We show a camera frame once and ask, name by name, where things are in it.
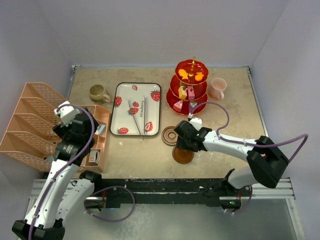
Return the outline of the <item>yellow cake slice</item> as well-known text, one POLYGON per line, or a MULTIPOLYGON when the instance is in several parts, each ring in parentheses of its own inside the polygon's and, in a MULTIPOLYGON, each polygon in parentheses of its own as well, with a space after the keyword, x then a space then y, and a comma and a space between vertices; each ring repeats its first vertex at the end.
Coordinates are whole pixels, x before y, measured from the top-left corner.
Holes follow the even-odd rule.
POLYGON ((188 96, 187 87, 185 85, 180 85, 178 88, 178 95, 181 100, 185 100, 188 96))

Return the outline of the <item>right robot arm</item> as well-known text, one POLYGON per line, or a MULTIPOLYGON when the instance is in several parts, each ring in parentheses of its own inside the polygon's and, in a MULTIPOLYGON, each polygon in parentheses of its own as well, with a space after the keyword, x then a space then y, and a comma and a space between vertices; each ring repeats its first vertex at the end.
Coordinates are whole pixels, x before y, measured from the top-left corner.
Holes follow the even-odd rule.
POLYGON ((175 146, 178 149, 195 153, 218 152, 247 162, 248 166, 231 169, 224 178, 222 190, 228 196, 253 184, 274 189, 289 165, 289 159, 266 136, 255 140, 219 135, 211 128, 203 127, 202 120, 197 117, 181 121, 173 130, 177 134, 175 146))

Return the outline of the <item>salmon pink cake slice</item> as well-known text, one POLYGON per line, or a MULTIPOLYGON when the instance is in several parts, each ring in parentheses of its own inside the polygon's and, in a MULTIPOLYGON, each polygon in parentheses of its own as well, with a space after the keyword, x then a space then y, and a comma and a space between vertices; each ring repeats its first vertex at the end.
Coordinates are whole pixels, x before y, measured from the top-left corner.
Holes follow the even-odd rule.
POLYGON ((174 109, 175 111, 177 111, 177 112, 180 113, 181 110, 182 110, 182 107, 183 107, 183 103, 184 103, 183 100, 177 101, 177 102, 173 105, 173 109, 174 109))

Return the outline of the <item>orange fish cake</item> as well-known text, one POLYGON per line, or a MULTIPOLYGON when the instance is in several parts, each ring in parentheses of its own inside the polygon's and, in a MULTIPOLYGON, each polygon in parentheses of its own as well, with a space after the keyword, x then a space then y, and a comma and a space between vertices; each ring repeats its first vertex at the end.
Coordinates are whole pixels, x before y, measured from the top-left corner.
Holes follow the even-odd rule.
POLYGON ((196 82, 200 82, 202 81, 203 77, 204 77, 204 74, 202 72, 197 72, 194 79, 196 82))
POLYGON ((186 72, 184 69, 178 70, 178 75, 181 77, 182 80, 188 80, 189 79, 189 73, 186 72))

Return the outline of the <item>purple cake slice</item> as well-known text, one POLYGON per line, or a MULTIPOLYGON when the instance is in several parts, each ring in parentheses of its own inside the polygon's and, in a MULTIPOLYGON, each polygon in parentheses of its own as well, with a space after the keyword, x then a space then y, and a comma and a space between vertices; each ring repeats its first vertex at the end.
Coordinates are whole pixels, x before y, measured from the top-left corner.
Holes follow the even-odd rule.
POLYGON ((198 105, 198 103, 194 100, 188 102, 188 110, 191 113, 193 109, 198 105))

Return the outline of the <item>pink mug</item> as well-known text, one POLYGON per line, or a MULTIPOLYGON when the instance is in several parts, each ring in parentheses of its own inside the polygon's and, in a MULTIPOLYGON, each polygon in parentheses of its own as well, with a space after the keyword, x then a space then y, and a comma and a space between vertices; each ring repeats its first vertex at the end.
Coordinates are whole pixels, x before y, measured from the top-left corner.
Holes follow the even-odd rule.
POLYGON ((224 79, 214 78, 208 86, 208 94, 211 98, 223 100, 227 86, 227 82, 224 79))

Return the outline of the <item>metal tongs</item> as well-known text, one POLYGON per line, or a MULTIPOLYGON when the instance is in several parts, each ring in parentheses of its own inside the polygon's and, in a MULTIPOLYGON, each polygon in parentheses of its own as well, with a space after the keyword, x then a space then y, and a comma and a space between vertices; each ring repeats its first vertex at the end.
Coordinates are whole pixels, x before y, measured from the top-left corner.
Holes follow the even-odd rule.
POLYGON ((127 96, 127 103, 129 135, 145 139, 147 137, 145 129, 147 96, 144 93, 132 92, 127 96))

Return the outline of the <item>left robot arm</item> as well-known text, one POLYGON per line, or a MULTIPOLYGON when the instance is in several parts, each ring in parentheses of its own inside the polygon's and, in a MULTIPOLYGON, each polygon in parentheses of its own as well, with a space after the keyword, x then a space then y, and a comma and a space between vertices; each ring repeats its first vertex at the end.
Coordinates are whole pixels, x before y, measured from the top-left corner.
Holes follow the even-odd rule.
POLYGON ((20 240, 61 240, 70 216, 86 197, 103 191, 102 176, 84 171, 73 190, 65 194, 83 159, 95 144, 94 134, 99 126, 87 107, 68 101, 54 110, 62 123, 53 131, 61 138, 53 154, 53 161, 43 188, 24 219, 17 220, 12 232, 20 240))

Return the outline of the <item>beige ceramic mug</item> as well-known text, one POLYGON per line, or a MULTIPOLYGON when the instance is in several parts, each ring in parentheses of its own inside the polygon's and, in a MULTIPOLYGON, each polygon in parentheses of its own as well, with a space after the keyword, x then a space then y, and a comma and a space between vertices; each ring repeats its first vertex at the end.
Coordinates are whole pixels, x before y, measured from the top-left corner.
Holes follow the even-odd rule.
POLYGON ((111 103, 111 97, 108 95, 107 90, 103 85, 95 84, 89 89, 89 98, 96 103, 111 103))

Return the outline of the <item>brown wooden coaster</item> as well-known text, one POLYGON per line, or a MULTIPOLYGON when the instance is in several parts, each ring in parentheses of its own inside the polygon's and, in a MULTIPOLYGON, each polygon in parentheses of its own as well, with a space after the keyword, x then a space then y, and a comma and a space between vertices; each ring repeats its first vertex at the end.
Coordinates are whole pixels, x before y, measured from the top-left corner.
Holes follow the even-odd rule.
POLYGON ((179 164, 188 164, 193 160, 194 152, 174 147, 172 157, 179 164))
POLYGON ((174 131, 175 126, 167 126, 161 133, 162 141, 169 146, 175 146, 178 140, 178 134, 174 131))

